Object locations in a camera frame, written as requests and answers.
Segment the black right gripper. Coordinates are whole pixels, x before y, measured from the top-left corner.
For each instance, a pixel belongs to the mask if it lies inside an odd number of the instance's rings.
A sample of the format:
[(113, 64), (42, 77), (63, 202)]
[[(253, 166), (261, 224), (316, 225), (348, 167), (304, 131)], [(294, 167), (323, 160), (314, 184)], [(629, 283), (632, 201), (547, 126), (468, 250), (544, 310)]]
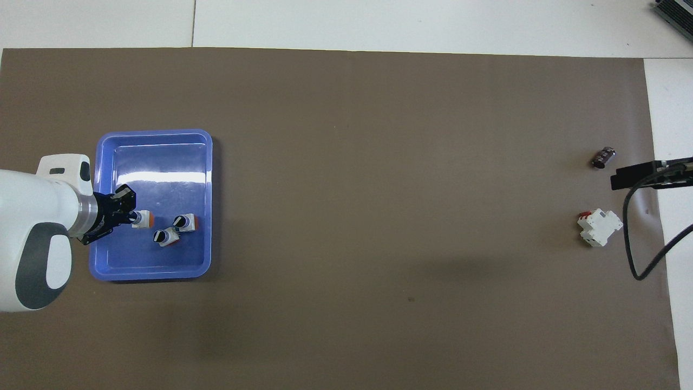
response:
[(673, 160), (653, 160), (631, 166), (634, 169), (631, 182), (630, 175), (617, 171), (611, 176), (611, 190), (651, 187), (653, 189), (673, 189), (691, 187), (692, 158)]

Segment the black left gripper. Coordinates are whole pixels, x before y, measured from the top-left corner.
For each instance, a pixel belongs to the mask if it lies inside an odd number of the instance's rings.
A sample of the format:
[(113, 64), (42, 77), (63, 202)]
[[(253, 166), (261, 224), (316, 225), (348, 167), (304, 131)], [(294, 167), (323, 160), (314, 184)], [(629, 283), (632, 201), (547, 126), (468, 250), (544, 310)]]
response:
[(136, 193), (127, 184), (120, 185), (114, 193), (94, 193), (96, 217), (94, 224), (81, 237), (84, 246), (113, 232), (115, 225), (137, 224), (139, 214), (131, 214), (136, 208)]

